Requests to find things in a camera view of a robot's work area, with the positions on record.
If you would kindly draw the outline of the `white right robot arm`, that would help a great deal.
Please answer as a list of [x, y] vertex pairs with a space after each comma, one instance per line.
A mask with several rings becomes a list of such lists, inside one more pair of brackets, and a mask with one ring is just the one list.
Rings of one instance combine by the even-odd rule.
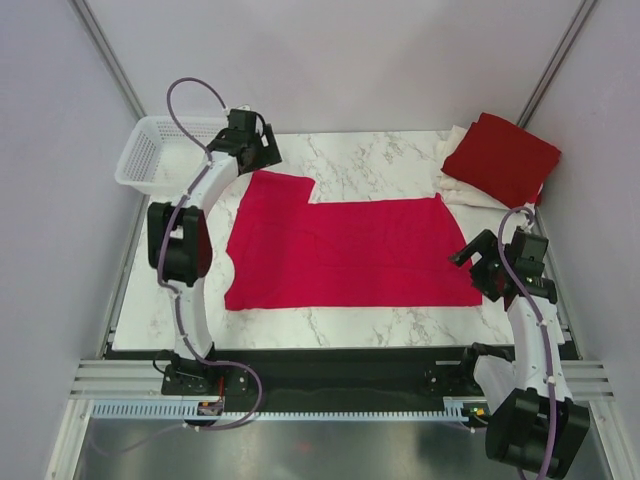
[[472, 285], [504, 305], [514, 352], [473, 343], [456, 375], [467, 392], [483, 393], [490, 411], [485, 436], [489, 459], [520, 473], [566, 477], [590, 428], [587, 408], [575, 403], [562, 371], [557, 340], [555, 283], [544, 277], [546, 238], [516, 229], [502, 245], [483, 230], [450, 260], [460, 267], [473, 255]]

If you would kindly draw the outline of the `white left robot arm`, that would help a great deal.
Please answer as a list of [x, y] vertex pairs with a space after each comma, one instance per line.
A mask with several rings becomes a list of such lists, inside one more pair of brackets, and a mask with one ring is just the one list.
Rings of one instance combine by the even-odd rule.
[[203, 149], [202, 166], [178, 200], [153, 202], [147, 210], [148, 262], [172, 300], [174, 353], [191, 362], [185, 382], [208, 393], [219, 382], [219, 369], [207, 325], [204, 283], [213, 261], [207, 217], [224, 190], [244, 174], [282, 162], [273, 128], [252, 110], [232, 109], [227, 126], [204, 144], [171, 116], [176, 127]]

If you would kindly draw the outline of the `bright red t shirt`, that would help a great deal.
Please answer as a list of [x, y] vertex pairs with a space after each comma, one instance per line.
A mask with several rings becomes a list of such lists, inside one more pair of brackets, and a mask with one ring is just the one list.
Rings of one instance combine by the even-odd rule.
[[465, 239], [440, 196], [313, 203], [314, 186], [252, 175], [226, 249], [228, 310], [481, 305], [449, 260]]

